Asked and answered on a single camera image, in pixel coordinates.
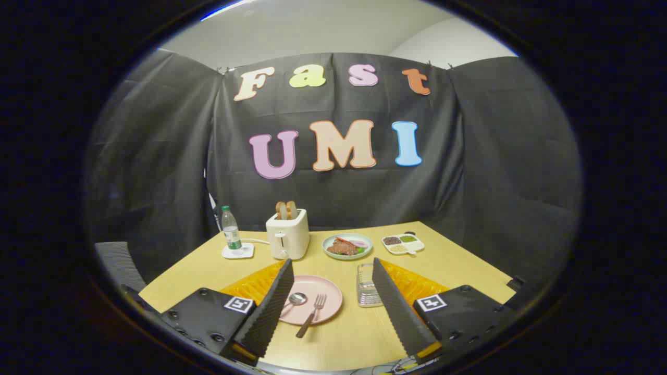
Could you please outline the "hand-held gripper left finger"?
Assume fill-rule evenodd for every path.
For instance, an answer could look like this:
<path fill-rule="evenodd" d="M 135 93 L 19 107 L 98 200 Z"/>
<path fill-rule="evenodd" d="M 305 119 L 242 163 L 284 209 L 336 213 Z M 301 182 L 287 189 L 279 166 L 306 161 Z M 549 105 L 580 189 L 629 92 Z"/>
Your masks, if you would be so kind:
<path fill-rule="evenodd" d="M 210 352 L 257 365 L 272 340 L 294 279 L 292 261 L 283 259 L 220 291 L 200 287 L 160 318 Z"/>

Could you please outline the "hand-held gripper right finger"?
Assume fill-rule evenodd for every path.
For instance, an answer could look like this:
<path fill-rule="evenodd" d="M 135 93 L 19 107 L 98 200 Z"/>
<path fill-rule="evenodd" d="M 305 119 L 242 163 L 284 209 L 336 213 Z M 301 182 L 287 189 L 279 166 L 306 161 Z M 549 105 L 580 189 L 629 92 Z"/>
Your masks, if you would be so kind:
<path fill-rule="evenodd" d="M 446 288 L 375 258 L 372 282 L 408 356 L 419 364 L 455 361 L 510 326 L 515 310 L 472 287 Z"/>

